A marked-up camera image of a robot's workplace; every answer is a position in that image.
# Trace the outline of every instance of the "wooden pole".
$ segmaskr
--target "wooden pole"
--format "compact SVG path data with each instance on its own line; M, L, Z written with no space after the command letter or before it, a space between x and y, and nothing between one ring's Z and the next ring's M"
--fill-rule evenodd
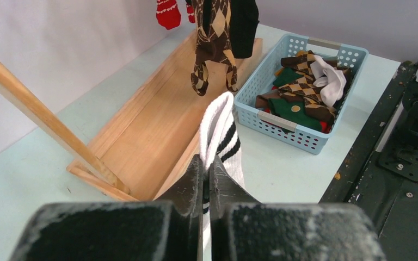
M0 63L0 94L78 158L98 178L129 194L129 188L95 156L28 88Z

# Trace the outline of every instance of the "white sock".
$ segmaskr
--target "white sock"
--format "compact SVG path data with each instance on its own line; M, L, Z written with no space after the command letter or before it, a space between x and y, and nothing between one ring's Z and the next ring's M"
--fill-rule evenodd
M232 114L233 94L225 92L209 104L200 125L200 157L207 172L216 155L231 178L244 188L244 174L241 168L241 143ZM203 202L205 210L209 203ZM202 217L203 247L210 240L211 225L209 211Z
M315 55L315 62L310 64L310 69L315 76L316 87L323 87L321 89L321 99L328 107L334 106L336 101L343 96L343 88L347 83L343 72L335 70L331 65L327 64L319 55Z

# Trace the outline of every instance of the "clothing pile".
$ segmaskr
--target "clothing pile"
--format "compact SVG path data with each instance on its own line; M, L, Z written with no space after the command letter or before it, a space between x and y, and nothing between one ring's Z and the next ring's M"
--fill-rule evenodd
M256 97L255 108L329 133L351 85L350 68L338 66L337 57L322 58L312 51L280 62L271 91Z

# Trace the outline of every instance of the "basket handle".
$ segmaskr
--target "basket handle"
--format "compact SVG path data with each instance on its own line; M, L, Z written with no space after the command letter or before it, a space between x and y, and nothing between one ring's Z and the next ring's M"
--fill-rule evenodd
M342 45L339 42L323 40L323 39L320 39L320 38L309 38L307 43L309 45L316 45L316 46L331 48L331 49L335 49L335 50L339 50L340 46Z
M259 112L257 113L257 118L261 119L262 121L266 121L271 124L274 124L278 127L284 128L288 131L292 131L292 132L296 131L297 123L285 120L283 118L272 115L270 113L266 113L265 111L259 110Z

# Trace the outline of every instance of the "table surface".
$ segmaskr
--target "table surface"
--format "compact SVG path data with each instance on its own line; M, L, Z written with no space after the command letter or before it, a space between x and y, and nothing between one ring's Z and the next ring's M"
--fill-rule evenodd
M88 143L193 28L182 25L57 116ZM259 25L257 37L263 38L264 56L285 33ZM367 58L342 121L320 155L238 124L247 190L265 203L317 203L398 66L397 61ZM28 219L41 205L113 200L69 174L65 168L71 161L72 156L41 129L0 154L0 260L9 258Z

